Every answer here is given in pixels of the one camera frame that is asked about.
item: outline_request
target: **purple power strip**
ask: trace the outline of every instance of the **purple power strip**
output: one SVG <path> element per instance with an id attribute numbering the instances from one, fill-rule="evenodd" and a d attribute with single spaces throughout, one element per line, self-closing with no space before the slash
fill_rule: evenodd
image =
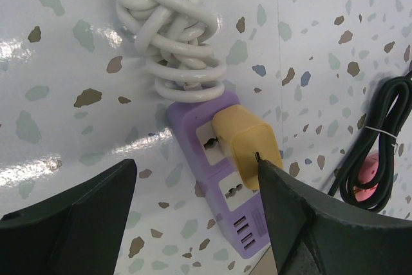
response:
<path id="1" fill-rule="evenodd" d="M 225 91 L 207 102 L 175 102 L 167 110 L 167 118 L 222 234 L 248 259 L 269 243 L 260 192 L 243 185 L 237 169 L 224 157 L 212 127 L 213 116 L 235 104 L 239 104 L 236 94 Z"/>

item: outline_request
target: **yellow plug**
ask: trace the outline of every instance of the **yellow plug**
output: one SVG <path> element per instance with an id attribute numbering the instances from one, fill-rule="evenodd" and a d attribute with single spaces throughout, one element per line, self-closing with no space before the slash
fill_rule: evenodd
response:
<path id="1" fill-rule="evenodd" d="M 256 153 L 283 168 L 272 127 L 243 106 L 236 104 L 217 112 L 212 125 L 224 154 L 233 159 L 247 188 L 259 189 Z"/>

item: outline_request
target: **cable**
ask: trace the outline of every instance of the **cable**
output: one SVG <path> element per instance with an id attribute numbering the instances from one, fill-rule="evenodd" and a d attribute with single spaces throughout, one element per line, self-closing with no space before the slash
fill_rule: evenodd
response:
<path id="1" fill-rule="evenodd" d="M 395 77 L 386 81 L 377 92 L 365 127 L 386 131 L 390 135 L 368 128 L 362 129 L 343 162 L 328 195 L 334 196 L 339 188 L 341 197 L 346 203 L 376 213 L 385 208 L 392 193 L 394 147 L 397 145 L 394 137 L 398 136 L 412 110 L 411 78 L 412 62 L 406 76 Z M 379 167 L 373 179 L 366 184 L 362 184 L 358 180 L 358 174 L 378 135 Z M 369 189 L 375 185 L 377 185 L 377 188 L 368 199 L 364 201 L 356 200 L 353 192 L 354 187 Z"/>
<path id="2" fill-rule="evenodd" d="M 157 76 L 157 92 L 178 102 L 203 102 L 225 90 L 217 79 L 226 67 L 202 43 L 218 22 L 200 0 L 117 0 L 120 21 L 136 35 L 135 48 Z"/>

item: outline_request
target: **coiled black cable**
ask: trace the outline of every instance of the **coiled black cable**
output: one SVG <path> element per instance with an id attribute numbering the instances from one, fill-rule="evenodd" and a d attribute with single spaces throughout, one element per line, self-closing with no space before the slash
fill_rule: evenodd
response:
<path id="1" fill-rule="evenodd" d="M 395 77 L 386 81 L 378 90 L 370 112 L 358 139 L 342 164 L 328 195 L 334 196 L 339 188 L 342 199 L 361 209 L 380 212 L 391 197 L 394 171 L 394 146 L 396 139 L 377 131 L 380 129 L 398 136 L 412 110 L 412 62 L 409 72 L 404 77 Z M 379 167 L 373 179 L 362 184 L 358 174 L 379 135 Z M 375 192 L 364 201 L 357 201 L 354 187 L 369 189 L 377 185 Z"/>

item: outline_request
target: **coiled white cord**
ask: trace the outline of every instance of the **coiled white cord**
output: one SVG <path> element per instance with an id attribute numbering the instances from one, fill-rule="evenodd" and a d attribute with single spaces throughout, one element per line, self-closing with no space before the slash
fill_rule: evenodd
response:
<path id="1" fill-rule="evenodd" d="M 118 18 L 136 35 L 135 48 L 146 56 L 157 76 L 157 92 L 178 102 L 203 102 L 219 97 L 224 86 L 217 81 L 224 64 L 202 42 L 218 29 L 214 15 L 200 0 L 117 0 Z M 167 61 L 167 66 L 160 63 Z"/>

